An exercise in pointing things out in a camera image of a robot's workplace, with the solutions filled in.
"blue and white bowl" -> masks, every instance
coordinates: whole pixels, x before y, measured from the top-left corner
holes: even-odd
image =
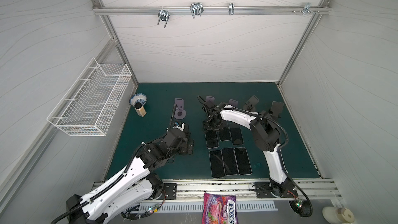
[[[136,93],[130,98],[130,105],[134,106],[135,103],[140,102],[142,106],[147,103],[147,96],[143,93]]]

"bottle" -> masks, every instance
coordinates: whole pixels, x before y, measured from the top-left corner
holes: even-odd
[[[134,108],[137,114],[140,115],[141,117],[144,117],[147,114],[147,112],[144,109],[144,106],[140,102],[135,103]]]

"smartphone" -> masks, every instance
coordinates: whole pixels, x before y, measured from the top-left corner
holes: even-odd
[[[238,165],[239,175],[251,175],[251,167],[248,153],[245,147],[238,147],[234,149],[236,163]]]
[[[205,132],[206,136],[206,146],[207,149],[217,148],[218,147],[218,138],[217,133],[214,131]]]
[[[233,148],[222,148],[222,161],[224,163],[224,170],[226,175],[237,175],[238,167],[236,166],[236,159]]]
[[[222,125],[224,126],[224,129],[218,132],[218,137],[220,138],[220,141],[230,141],[231,134],[229,133],[228,123],[226,121],[223,121]]]
[[[212,178],[225,177],[224,166],[222,165],[221,150],[212,150],[210,155],[210,167]]]
[[[232,144],[235,146],[242,145],[243,136],[242,136],[242,131],[240,129],[240,125],[238,125],[237,123],[230,123],[229,131],[231,132]]]

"phone screen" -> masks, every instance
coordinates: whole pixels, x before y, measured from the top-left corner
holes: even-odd
[[[236,166],[236,160],[233,148],[222,148],[222,161],[224,162],[224,170],[226,175],[237,175],[238,167]]]
[[[208,149],[217,148],[218,147],[218,138],[217,133],[214,131],[207,131],[205,133],[206,136],[206,146]]]
[[[246,148],[245,147],[235,148],[234,152],[236,157],[236,163],[238,164],[239,175],[250,175],[251,167]]]
[[[221,150],[212,150],[210,155],[211,176],[213,178],[225,177],[224,166],[222,165]]]
[[[237,123],[231,123],[229,124],[229,130],[231,131],[232,144],[236,146],[242,145],[243,137],[240,125],[238,125]]]
[[[229,133],[228,123],[223,121],[222,125],[224,126],[224,129],[218,132],[218,137],[220,138],[220,141],[230,141],[231,134]]]

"gray floor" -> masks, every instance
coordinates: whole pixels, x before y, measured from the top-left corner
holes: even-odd
[[[277,224],[328,224],[322,216],[322,208],[326,206],[333,206],[330,200],[317,200],[311,201],[314,212],[309,218],[301,218],[294,213],[287,201],[274,201],[278,211],[266,212],[238,212],[238,222],[240,224],[260,224],[260,223],[277,223]],[[122,217],[119,215],[115,217],[110,224],[125,224]],[[175,214],[153,214],[150,217],[142,220],[134,220],[131,223],[136,224],[149,224],[149,223],[162,223],[162,224],[201,224],[201,213],[175,213]]]

